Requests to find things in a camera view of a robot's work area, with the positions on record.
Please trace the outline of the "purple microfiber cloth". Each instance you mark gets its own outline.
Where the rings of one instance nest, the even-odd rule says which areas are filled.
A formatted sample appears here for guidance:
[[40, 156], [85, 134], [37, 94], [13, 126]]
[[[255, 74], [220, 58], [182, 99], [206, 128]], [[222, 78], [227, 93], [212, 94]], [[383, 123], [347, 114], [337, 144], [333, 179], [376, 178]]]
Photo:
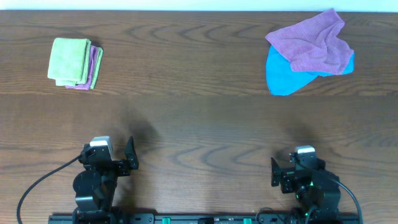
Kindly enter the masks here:
[[283, 56], [294, 72], [343, 74], [354, 50], [338, 37], [345, 26], [334, 9], [295, 25], [268, 33], [265, 39]]

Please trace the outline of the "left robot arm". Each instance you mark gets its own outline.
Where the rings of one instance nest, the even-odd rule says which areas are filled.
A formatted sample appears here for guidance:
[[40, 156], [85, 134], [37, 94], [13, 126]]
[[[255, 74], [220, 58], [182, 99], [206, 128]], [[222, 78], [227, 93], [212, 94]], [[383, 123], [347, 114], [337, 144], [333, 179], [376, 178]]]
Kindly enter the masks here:
[[113, 145], [109, 136], [98, 136], [83, 146], [78, 161], [85, 170], [73, 181], [77, 208], [73, 223], [128, 223], [125, 214], [112, 206], [119, 177], [131, 175], [139, 161], [131, 136], [124, 150], [125, 158], [112, 159]]

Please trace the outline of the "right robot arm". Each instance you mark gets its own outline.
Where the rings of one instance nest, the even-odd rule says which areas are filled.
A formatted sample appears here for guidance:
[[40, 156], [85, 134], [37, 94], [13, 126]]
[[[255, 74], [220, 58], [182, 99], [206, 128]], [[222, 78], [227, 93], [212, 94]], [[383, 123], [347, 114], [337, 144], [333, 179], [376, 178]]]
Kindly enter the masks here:
[[340, 223], [338, 204], [340, 178], [326, 170], [314, 148], [300, 148], [290, 154], [294, 166], [282, 168], [271, 158], [271, 186], [283, 194], [294, 194], [302, 208], [284, 219], [287, 223]]

